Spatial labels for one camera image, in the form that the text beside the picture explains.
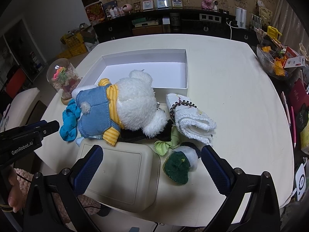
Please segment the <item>person's left hand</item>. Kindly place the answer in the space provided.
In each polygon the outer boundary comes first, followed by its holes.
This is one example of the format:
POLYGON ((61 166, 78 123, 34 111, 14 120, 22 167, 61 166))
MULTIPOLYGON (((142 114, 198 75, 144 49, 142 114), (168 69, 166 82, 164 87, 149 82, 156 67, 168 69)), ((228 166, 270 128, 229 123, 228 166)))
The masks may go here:
POLYGON ((23 194, 20 189, 20 184, 17 179, 16 171, 13 167, 10 167, 10 175, 8 181, 12 186, 8 196, 8 205, 13 208, 14 213, 17 213, 22 208, 23 194))

